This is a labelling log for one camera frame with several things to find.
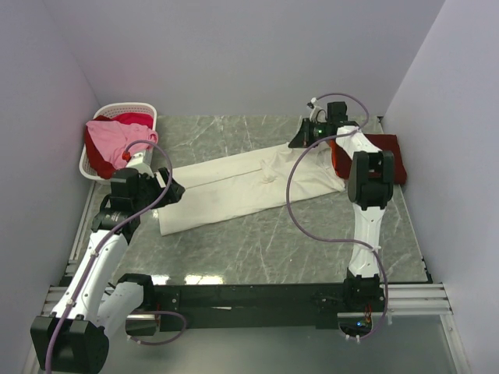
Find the cream white t-shirt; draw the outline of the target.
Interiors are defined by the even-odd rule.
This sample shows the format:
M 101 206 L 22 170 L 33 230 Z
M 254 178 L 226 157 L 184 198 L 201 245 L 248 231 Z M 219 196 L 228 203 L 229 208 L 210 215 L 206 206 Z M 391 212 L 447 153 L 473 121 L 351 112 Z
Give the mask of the cream white t-shirt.
M 186 191 L 179 203 L 159 209 L 162 235 L 345 189 L 325 144 L 309 153 L 286 144 L 253 150 L 175 168 L 173 178 Z

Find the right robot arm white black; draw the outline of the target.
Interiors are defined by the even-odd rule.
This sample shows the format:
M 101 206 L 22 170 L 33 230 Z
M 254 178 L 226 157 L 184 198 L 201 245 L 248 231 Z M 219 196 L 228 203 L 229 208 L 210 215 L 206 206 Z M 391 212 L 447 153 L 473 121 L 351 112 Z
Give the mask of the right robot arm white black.
M 359 311 L 364 305 L 382 302 L 380 282 L 385 279 L 379 260 L 380 226 L 395 185 L 395 156 L 375 146 L 362 126 L 350 121 L 344 101 L 324 109 L 313 98 L 307 104 L 310 116 L 302 120 L 289 147 L 307 153 L 323 139 L 344 150 L 351 161 L 347 195 L 354 211 L 352 257 L 344 280 L 342 301 L 346 308 Z

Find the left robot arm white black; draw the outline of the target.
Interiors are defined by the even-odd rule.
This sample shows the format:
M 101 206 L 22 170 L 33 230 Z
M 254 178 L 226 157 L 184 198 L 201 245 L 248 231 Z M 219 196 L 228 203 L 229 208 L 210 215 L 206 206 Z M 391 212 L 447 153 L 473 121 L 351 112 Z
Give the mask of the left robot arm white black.
M 94 216 L 87 250 L 65 293 L 48 316 L 34 319 L 30 335 L 46 373 L 99 373 L 110 340 L 134 311 L 152 310 L 151 277 L 132 274 L 107 295 L 111 275 L 140 226 L 140 217 L 180 201 L 185 189 L 167 168 L 154 175 L 123 168 L 113 174 L 110 191 Z

